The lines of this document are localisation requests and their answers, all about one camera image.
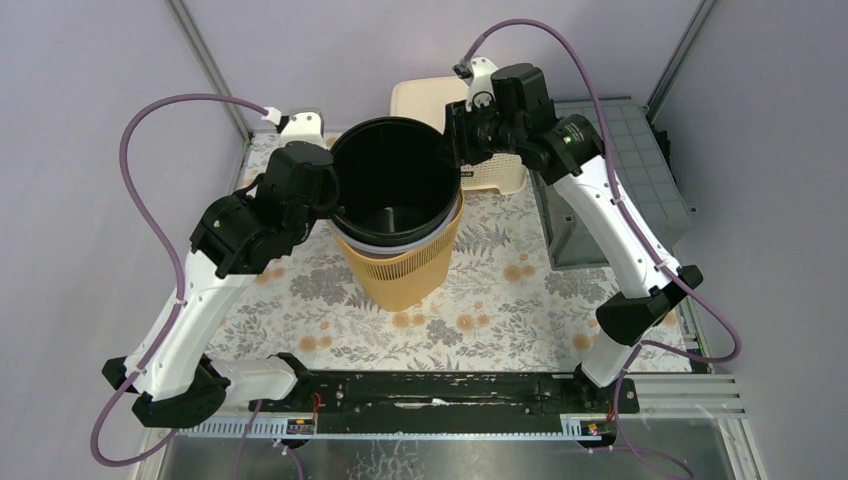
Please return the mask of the yellow bin with black liner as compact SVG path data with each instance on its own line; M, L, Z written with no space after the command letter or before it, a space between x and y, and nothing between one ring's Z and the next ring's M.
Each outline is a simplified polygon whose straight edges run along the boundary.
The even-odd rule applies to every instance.
M464 197L459 169L437 156L440 141L430 125L392 116L354 126L331 148L341 210L330 228L354 278L390 312L448 274Z

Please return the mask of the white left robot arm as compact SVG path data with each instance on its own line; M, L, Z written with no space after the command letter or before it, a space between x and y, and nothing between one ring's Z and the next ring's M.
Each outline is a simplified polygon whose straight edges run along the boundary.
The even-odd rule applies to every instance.
M102 370L148 428L195 427L221 407L261 400L296 411L309 401L313 372L294 355L222 361L206 353L223 317L275 260L304 243L317 220L342 212L333 155L293 140L274 150L264 173L210 204L190 236L175 302L131 355Z

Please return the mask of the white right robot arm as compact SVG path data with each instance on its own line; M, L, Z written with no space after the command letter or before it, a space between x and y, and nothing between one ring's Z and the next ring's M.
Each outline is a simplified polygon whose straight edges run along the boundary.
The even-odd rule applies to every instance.
M497 68L477 57L453 68L465 99L445 107L438 156L460 168L511 154L537 172L574 210L615 274L619 291L595 312L601 332L584 356L575 402L597 412L644 334L703 281L653 234L609 163L611 143L581 114L559 116L542 70L530 63Z

